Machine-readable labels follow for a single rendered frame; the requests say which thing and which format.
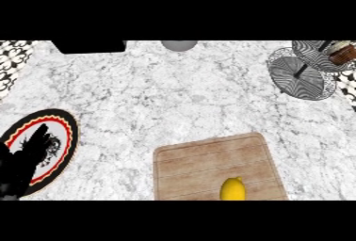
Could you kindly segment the yellow lemon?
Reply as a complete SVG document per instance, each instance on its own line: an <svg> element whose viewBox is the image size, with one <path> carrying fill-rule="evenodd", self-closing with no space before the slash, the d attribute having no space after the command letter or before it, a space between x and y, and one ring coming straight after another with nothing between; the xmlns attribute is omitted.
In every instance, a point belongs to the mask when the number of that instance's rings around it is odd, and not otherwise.
<svg viewBox="0 0 356 241"><path fill-rule="evenodd" d="M220 189L220 199L223 201L244 201L247 199L247 189L242 178L228 178Z"/></svg>

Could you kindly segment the brown cupcake with white frosting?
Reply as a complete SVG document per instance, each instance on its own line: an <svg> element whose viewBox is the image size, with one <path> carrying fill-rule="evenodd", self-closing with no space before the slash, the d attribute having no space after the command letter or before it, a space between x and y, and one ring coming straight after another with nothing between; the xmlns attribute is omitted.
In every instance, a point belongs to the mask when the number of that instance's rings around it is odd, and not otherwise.
<svg viewBox="0 0 356 241"><path fill-rule="evenodd" d="M331 62L335 65L343 65L356 58L356 48L349 40L341 40L328 48L327 54Z"/></svg>

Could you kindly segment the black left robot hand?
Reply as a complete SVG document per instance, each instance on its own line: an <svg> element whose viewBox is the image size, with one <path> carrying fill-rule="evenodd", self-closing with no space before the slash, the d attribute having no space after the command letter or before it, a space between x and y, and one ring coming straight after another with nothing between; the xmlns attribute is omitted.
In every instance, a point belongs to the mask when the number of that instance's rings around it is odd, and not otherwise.
<svg viewBox="0 0 356 241"><path fill-rule="evenodd" d="M30 187L36 166L50 146L47 125L42 124L24 148L15 153L0 142L0 201L18 201Z"/></svg>

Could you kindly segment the round black red patterned plate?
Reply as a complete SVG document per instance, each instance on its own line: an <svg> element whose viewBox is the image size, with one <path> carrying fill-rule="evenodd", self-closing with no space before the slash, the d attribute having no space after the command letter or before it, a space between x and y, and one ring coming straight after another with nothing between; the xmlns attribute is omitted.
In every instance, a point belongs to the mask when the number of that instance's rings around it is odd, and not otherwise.
<svg viewBox="0 0 356 241"><path fill-rule="evenodd" d="M78 145L80 129L74 116L62 109L43 109L27 115L0 136L0 142L8 145L12 153L24 148L42 124L47 125L52 145L43 161L36 166L25 196L39 192L56 180L70 164Z"/></svg>

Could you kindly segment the black box appliance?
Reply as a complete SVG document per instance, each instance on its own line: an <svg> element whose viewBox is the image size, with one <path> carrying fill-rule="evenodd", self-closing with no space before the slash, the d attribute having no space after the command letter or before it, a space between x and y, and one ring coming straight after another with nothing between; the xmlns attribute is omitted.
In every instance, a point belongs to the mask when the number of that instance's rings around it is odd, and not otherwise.
<svg viewBox="0 0 356 241"><path fill-rule="evenodd" d="M121 53L127 49L124 40L115 41L67 41L55 40L59 51L67 54L96 54L96 53Z"/></svg>

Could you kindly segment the grey round object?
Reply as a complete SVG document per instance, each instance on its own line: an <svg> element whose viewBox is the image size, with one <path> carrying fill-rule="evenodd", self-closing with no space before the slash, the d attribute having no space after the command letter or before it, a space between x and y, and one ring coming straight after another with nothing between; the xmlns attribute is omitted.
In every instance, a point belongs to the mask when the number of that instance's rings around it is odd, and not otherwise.
<svg viewBox="0 0 356 241"><path fill-rule="evenodd" d="M198 42L195 40L164 40L161 44L169 50L185 52L197 46Z"/></svg>

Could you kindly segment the brown wooden cutting board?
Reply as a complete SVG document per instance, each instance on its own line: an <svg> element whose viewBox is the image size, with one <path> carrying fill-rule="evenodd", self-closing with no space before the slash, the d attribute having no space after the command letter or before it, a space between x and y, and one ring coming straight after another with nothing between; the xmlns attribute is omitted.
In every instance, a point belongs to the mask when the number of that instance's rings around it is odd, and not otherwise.
<svg viewBox="0 0 356 241"><path fill-rule="evenodd" d="M154 150L154 198L216 200L228 178L241 177L248 200L287 200L263 135L257 132L180 143Z"/></svg>

